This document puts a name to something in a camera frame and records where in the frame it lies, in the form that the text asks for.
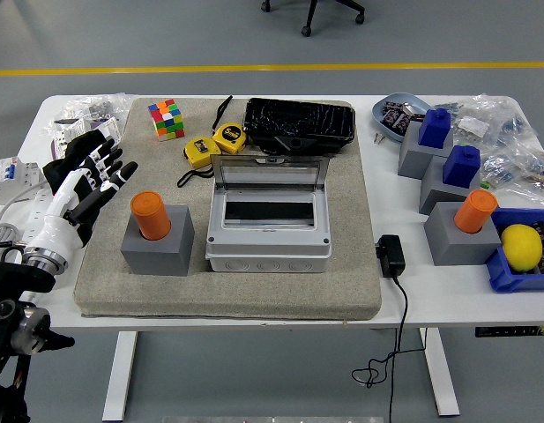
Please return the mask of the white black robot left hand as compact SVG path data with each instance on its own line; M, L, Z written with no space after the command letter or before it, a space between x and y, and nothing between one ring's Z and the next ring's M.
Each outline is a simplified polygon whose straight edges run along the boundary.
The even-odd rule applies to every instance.
M26 246L24 263L65 267L90 241L101 208L138 169L134 161L123 164L122 153L113 138L92 130L71 140L63 158L45 165L53 199L41 231Z

